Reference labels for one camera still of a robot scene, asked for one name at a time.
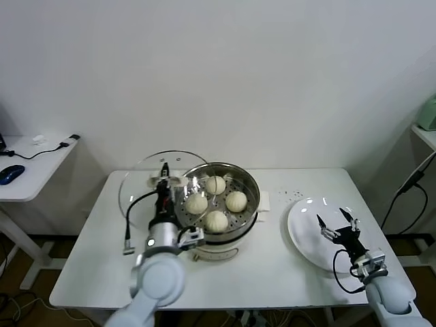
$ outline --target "steamed bun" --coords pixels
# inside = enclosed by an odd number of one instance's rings
[[[206,229],[212,233],[224,232],[229,226],[227,217],[221,211],[212,211],[206,216]]]
[[[199,193],[188,197],[186,211],[192,215],[199,215],[207,209],[207,199]]]
[[[225,190],[225,180],[220,176],[209,177],[206,181],[206,190],[208,193],[217,196]]]
[[[243,192],[232,192],[225,199],[225,205],[233,213],[240,213],[247,206],[247,196]]]

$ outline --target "cable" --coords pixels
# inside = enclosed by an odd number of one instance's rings
[[[230,320],[230,315],[227,317],[227,319],[225,320],[225,322],[223,322],[222,325],[220,325],[220,327],[224,327],[225,324],[227,324],[227,322]]]
[[[63,311],[63,312],[65,312],[65,314],[68,316],[68,318],[70,318],[71,320],[74,320],[74,321],[76,321],[76,322],[88,322],[89,325],[90,325],[91,327],[94,327],[94,324],[92,323],[91,320],[89,320],[89,319],[87,319],[87,318],[75,318],[75,317],[72,317],[72,316],[68,313],[68,311],[65,310],[64,308],[52,308],[52,307],[49,307],[49,306],[44,302],[44,300],[42,300],[41,298],[36,298],[35,300],[32,300],[31,302],[27,303],[26,305],[23,305],[23,306],[21,307],[21,310],[23,310],[25,307],[28,307],[29,305],[32,305],[33,303],[35,303],[35,302],[37,302],[37,301],[41,301],[42,305],[44,305],[45,308],[48,309],[48,310],[52,310],[52,311]],[[19,321],[19,319],[20,319],[20,314],[19,314],[19,312],[20,312],[20,311],[17,310],[17,311],[15,312],[14,316],[12,317],[12,319],[14,319],[14,320],[18,320],[18,321]]]
[[[359,275],[355,275],[355,274],[354,274],[354,272],[353,272],[353,267],[352,267],[352,266],[349,268],[349,274],[350,274],[351,276],[353,276],[354,278],[360,278]]]
[[[392,201],[391,201],[391,203],[390,203],[389,210],[388,210],[388,212],[386,213],[386,215],[384,216],[384,219],[383,219],[383,222],[381,223],[380,229],[383,229],[384,224],[386,223],[386,220],[388,220],[388,217],[389,217],[390,211],[391,211],[392,208],[394,207],[395,201],[396,201],[396,199],[398,199],[398,197],[399,197],[400,195],[401,195],[400,193],[395,193],[395,197],[392,199]]]
[[[5,255],[5,259],[4,259],[4,266],[3,266],[3,270],[1,271],[1,275],[0,275],[0,279],[3,277],[3,274],[5,273],[5,270],[7,268],[7,251],[5,248],[5,245],[3,244],[3,241],[0,240],[0,247],[3,250],[3,254]]]
[[[304,315],[311,322],[312,325],[317,327],[317,324],[313,321],[313,319],[311,318],[311,316],[308,313],[304,312],[303,310],[299,310],[299,309],[296,309],[295,311],[299,312],[302,315]]]
[[[395,192],[394,198],[392,199],[388,212],[386,213],[383,222],[381,223],[380,228],[383,229],[384,224],[386,223],[386,220],[389,217],[390,211],[392,210],[392,207],[394,206],[394,203],[396,201],[396,199],[403,193],[409,191],[410,188],[412,188],[415,184],[418,183],[418,181],[424,177],[424,172],[425,170],[430,166],[430,164],[432,163],[432,161],[434,160],[434,158],[436,157],[436,151],[432,152],[423,162],[421,162],[419,164],[418,167],[415,168],[415,170],[406,178],[406,180],[404,181],[404,183],[397,189],[397,191]]]
[[[413,175],[415,175],[415,173],[428,161],[428,160],[430,160],[429,161],[429,164],[421,171],[421,172],[424,172],[427,168],[428,168],[428,166],[430,165],[430,163],[432,162],[432,160],[433,160],[433,158],[436,156],[436,151],[434,151],[434,152],[432,152],[427,158],[425,158],[424,159],[424,161],[423,162],[421,162],[420,163],[420,165],[418,166],[418,167],[416,167],[415,168],[415,170],[409,175],[409,177],[407,177],[406,178],[406,180],[404,181],[404,183],[401,185],[401,187],[399,187],[398,189],[397,189],[397,191],[395,192],[395,194],[397,194],[398,192],[400,192],[400,190],[402,189],[402,188],[404,188],[404,186],[406,185],[406,183],[409,181],[409,179],[411,179],[412,178],[412,176]]]
[[[144,194],[143,196],[140,196],[139,198],[137,198],[135,201],[133,201],[130,205],[129,208],[127,209],[127,212],[125,214],[125,220],[127,225],[125,226],[125,240],[129,240],[130,239],[130,210],[137,205],[137,203],[139,203],[140,201],[142,201],[143,199],[147,198],[148,196],[152,196],[153,194],[156,194],[156,191],[152,191],[149,192],[147,194]]]
[[[12,317],[8,317],[8,318],[3,318],[0,319],[0,322],[8,322],[8,325],[4,325],[4,326],[17,326],[17,324],[23,320],[26,316],[28,316],[28,314],[30,314],[30,312],[32,312],[32,310],[34,309],[35,305],[33,305],[25,314],[22,314],[22,310],[23,308],[20,307],[20,305],[17,302],[17,299],[20,298],[21,296],[26,296],[26,295],[32,295],[33,299],[36,299],[37,296],[35,293],[27,291],[27,292],[21,292],[15,296],[10,296],[9,294],[6,293],[1,293],[0,297],[2,298],[2,302],[0,304],[0,313],[3,312],[3,310],[6,309],[7,305],[12,302],[17,310],[15,312],[15,314]]]
[[[407,228],[405,228],[404,230],[402,230],[401,232],[399,232],[398,234],[402,234],[405,233],[406,231],[408,231],[410,228],[412,228],[417,222],[418,220],[421,218],[421,216],[424,214],[425,209],[427,208],[427,204],[429,203],[429,195],[427,194],[427,192],[425,192],[425,189],[419,185],[419,184],[415,184],[415,187],[420,189],[423,193],[424,193],[424,197],[425,197],[425,202],[424,202],[424,206],[422,207],[422,210],[420,212],[420,214],[416,217],[416,219],[414,220],[413,223],[411,223]]]
[[[41,152],[38,152],[38,153],[32,155],[31,157],[25,157],[24,155],[20,155],[19,153],[15,153],[15,155],[16,155],[17,157],[20,157],[20,158],[23,158],[23,159],[26,159],[26,160],[32,160],[33,158],[37,157],[38,155],[42,155],[43,153],[55,152],[55,151],[58,151],[59,149],[62,149],[63,147],[64,147],[64,146],[60,144],[60,145],[59,145],[57,148],[55,148],[55,149],[47,150],[47,151],[41,151]]]
[[[197,319],[193,322],[192,327],[196,327],[198,322],[200,321],[200,319],[202,319],[204,315],[204,311],[200,312],[200,314],[198,315]]]
[[[364,289],[365,289],[364,286],[359,287],[359,288],[356,288],[354,291],[349,291],[349,290],[347,290],[345,287],[343,287],[342,284],[341,284],[341,282],[339,281],[339,279],[338,279],[338,275],[337,275],[337,273],[336,273],[336,258],[337,258],[337,256],[338,256],[338,254],[340,254],[340,252],[346,252],[346,250],[341,249],[341,250],[336,251],[336,253],[334,254],[334,257],[333,257],[333,275],[334,275],[334,279],[336,279],[336,282],[338,283],[339,287],[340,287],[344,292],[346,292],[346,293],[348,293],[348,294],[357,294],[357,293],[361,293],[361,292],[363,292]]]

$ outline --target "green object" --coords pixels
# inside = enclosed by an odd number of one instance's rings
[[[416,123],[426,131],[436,131],[436,94],[422,106]]]

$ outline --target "white plate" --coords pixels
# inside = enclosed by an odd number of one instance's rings
[[[359,219],[346,204],[337,204],[327,198],[307,198],[295,203],[287,217],[287,229],[296,248],[314,265],[332,272],[333,256],[343,249],[321,235],[321,227],[316,215],[320,215],[327,227],[332,230],[349,226],[339,208],[348,211],[353,218]],[[359,222],[361,230],[359,240],[365,246],[369,244],[365,236],[364,226]],[[346,253],[340,253],[336,259],[336,271],[348,273],[351,263]]]

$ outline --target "shelf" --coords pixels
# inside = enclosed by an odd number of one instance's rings
[[[429,147],[436,151],[436,131],[424,131],[417,125],[413,125],[411,130],[414,131],[415,134],[421,138],[421,140],[426,142]]]

